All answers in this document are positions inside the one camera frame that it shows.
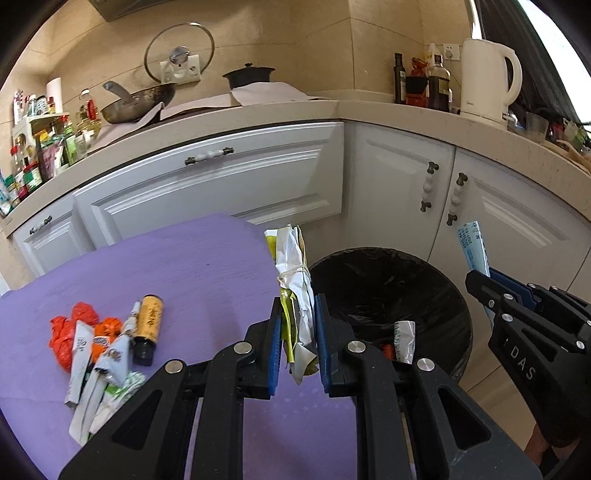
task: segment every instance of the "orange plastic bag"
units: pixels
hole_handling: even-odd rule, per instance
[[[99,316],[95,312],[94,308],[83,301],[79,301],[74,308],[72,308],[72,315],[70,316],[72,321],[76,323],[77,320],[82,320],[91,327],[94,327],[99,323]]]
[[[72,368],[72,347],[76,322],[66,317],[55,317],[51,320],[51,340],[49,347],[53,350],[57,362],[66,371]]]
[[[102,323],[95,326],[95,338],[92,342],[91,362],[96,363],[102,352],[107,350],[110,344],[121,333],[123,323],[118,318],[107,317]]]

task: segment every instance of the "frying pan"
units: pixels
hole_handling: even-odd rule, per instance
[[[103,87],[120,97],[120,100],[107,105],[100,111],[110,124],[135,122],[158,103],[164,102],[164,106],[167,106],[173,100],[176,91],[175,83],[163,83],[135,93],[129,93],[113,80],[106,82]]]

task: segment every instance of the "glass cup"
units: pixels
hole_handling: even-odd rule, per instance
[[[525,136],[532,142],[542,143],[546,138],[548,131],[548,120],[536,115],[535,113],[527,112],[525,117],[527,128]]]

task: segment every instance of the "black pot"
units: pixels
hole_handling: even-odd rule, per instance
[[[232,90],[237,87],[244,87],[251,83],[270,82],[271,72],[274,71],[275,69],[272,69],[271,67],[253,67],[252,63],[247,63],[244,65],[243,69],[234,70],[233,72],[225,74],[223,77],[228,79],[228,82],[230,82],[230,90]]]

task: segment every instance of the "blue paper packet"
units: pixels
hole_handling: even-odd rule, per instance
[[[457,237],[462,245],[466,262],[470,270],[478,270],[487,277],[491,276],[491,271],[488,267],[488,258],[486,256],[486,248],[484,240],[482,239],[482,232],[478,222],[468,222],[462,225],[457,231]],[[491,323],[491,330],[495,324],[495,313],[484,307],[486,315]]]

